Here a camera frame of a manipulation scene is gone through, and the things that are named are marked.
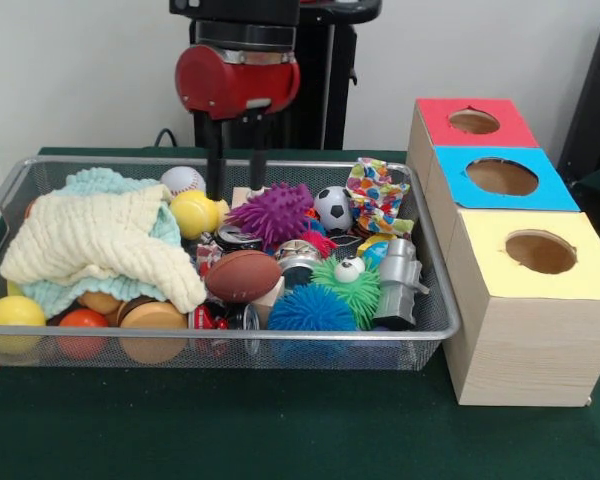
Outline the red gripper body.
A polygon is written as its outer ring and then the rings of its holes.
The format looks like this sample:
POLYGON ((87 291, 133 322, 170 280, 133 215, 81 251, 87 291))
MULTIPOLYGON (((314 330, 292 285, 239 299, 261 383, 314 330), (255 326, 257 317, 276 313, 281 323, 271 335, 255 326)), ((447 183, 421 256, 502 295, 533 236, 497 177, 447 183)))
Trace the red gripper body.
POLYGON ((194 45, 176 63, 175 86, 187 111, 213 119, 234 119, 258 109, 273 114, 296 97, 300 68, 292 54, 194 45))

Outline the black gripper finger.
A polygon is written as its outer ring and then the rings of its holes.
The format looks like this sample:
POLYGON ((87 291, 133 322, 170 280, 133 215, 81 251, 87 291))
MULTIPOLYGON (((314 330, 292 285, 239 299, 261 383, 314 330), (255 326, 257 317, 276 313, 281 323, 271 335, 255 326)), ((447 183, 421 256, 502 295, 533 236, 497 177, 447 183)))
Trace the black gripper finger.
POLYGON ((253 118, 253 154, 249 162, 249 188, 259 192, 266 176, 266 116, 258 113, 253 118))
POLYGON ((206 195, 221 198, 224 191, 226 159, 223 146, 223 122, 204 114, 204 137, 207 148, 206 195))

